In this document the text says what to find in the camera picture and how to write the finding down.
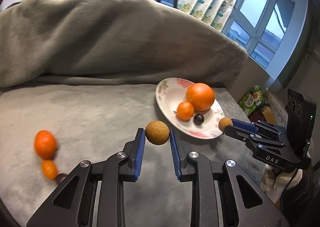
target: blue gripper pad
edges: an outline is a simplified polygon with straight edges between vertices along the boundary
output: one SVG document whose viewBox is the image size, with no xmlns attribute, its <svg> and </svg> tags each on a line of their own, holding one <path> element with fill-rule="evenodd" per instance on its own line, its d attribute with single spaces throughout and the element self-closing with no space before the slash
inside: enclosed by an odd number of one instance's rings
<svg viewBox="0 0 320 227">
<path fill-rule="evenodd" d="M 136 159 L 135 159 L 135 166 L 134 166 L 133 176 L 135 180 L 138 180 L 138 177 L 140 176 L 145 143 L 146 143 L 146 131 L 145 129 L 142 129 L 141 137 L 139 140 L 139 146 L 136 154 Z"/>
<path fill-rule="evenodd" d="M 247 122 L 244 122 L 244 121 L 241 121 L 241 120 L 237 120 L 237 119 L 231 119 L 231 120 L 232 120 L 233 126 L 235 126 L 237 128 L 240 128 L 240 129 L 243 129 L 243 130 L 246 130 L 246 131 L 250 131 L 253 134 L 254 133 L 258 133 L 258 130 L 255 127 L 254 124 L 247 123 Z"/>
<path fill-rule="evenodd" d="M 170 130 L 170 146 L 171 146 L 174 171 L 176 173 L 177 179 L 180 180 L 181 178 L 180 157 L 179 157 L 176 140 L 174 138 L 172 129 Z"/>
</svg>

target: plate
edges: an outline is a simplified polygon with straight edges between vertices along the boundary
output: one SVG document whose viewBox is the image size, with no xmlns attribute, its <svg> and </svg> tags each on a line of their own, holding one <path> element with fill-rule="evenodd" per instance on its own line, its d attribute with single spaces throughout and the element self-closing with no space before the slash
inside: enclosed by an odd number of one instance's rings
<svg viewBox="0 0 320 227">
<path fill-rule="evenodd" d="M 210 109 L 195 111 L 195 113 L 204 116 L 204 123 L 200 126 L 193 123 L 193 118 L 188 121 L 180 120 L 174 112 L 179 103 L 186 100 L 186 91 L 193 84 L 193 82 L 181 78 L 164 79 L 156 87 L 156 101 L 164 116 L 177 129 L 198 139 L 214 139 L 222 134 L 218 123 L 224 117 L 223 110 L 217 100 L 214 101 Z"/>
</svg>

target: brown ball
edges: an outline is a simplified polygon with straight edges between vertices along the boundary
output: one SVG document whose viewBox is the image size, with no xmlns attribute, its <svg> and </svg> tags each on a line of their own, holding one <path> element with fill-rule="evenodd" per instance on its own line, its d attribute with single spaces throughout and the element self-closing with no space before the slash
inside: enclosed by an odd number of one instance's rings
<svg viewBox="0 0 320 227">
<path fill-rule="evenodd" d="M 224 117 L 219 121 L 219 130 L 221 130 L 222 132 L 224 132 L 225 128 L 228 125 L 233 125 L 232 120 L 230 118 Z"/>
<path fill-rule="evenodd" d="M 146 127 L 146 137 L 154 145 L 165 144 L 169 139 L 170 130 L 162 121 L 152 121 Z"/>
</svg>

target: orange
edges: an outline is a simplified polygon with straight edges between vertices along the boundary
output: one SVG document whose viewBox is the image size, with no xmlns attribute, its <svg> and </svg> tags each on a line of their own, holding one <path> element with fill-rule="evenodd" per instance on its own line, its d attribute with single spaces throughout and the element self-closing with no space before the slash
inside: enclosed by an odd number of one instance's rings
<svg viewBox="0 0 320 227">
<path fill-rule="evenodd" d="M 58 175 L 57 166 L 50 159 L 46 159 L 42 161 L 41 168 L 42 168 L 42 173 L 45 175 L 45 177 L 47 177 L 50 180 L 54 180 Z"/>
<path fill-rule="evenodd" d="M 209 85 L 203 83 L 191 85 L 186 93 L 187 102 L 191 103 L 197 111 L 209 109 L 213 105 L 214 99 L 214 91 Z"/>
<path fill-rule="evenodd" d="M 195 110 L 189 102 L 182 102 L 178 105 L 177 108 L 177 117 L 181 120 L 189 120 L 192 118 Z"/>
<path fill-rule="evenodd" d="M 40 158 L 51 158 L 57 150 L 57 141 L 54 136 L 46 130 L 41 130 L 35 138 L 34 148 Z"/>
</svg>

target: gray blanket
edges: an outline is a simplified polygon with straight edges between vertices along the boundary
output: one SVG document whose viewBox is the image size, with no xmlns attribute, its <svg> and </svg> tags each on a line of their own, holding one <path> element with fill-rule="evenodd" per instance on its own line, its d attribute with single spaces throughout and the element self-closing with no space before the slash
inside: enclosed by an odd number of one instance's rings
<svg viewBox="0 0 320 227">
<path fill-rule="evenodd" d="M 155 85 L 10 88 L 0 97 L 0 197 L 13 217 L 25 226 L 57 186 L 41 172 L 33 150 L 39 130 L 51 131 L 59 142 L 55 163 L 69 173 L 79 162 L 107 159 L 134 139 L 138 127 L 165 119 L 155 101 Z M 228 117 L 248 121 L 225 89 L 215 89 Z M 260 185 L 265 164 L 252 158 L 245 143 L 221 135 L 199 140 L 180 133 L 194 150 L 211 160 L 234 159 Z M 142 170 L 136 183 L 124 184 L 128 227 L 190 226 L 192 184 L 174 173 L 170 144 L 146 141 Z"/>
<path fill-rule="evenodd" d="M 24 0 L 0 13 L 0 87 L 157 84 L 181 77 L 226 87 L 245 49 L 153 0 Z"/>
</svg>

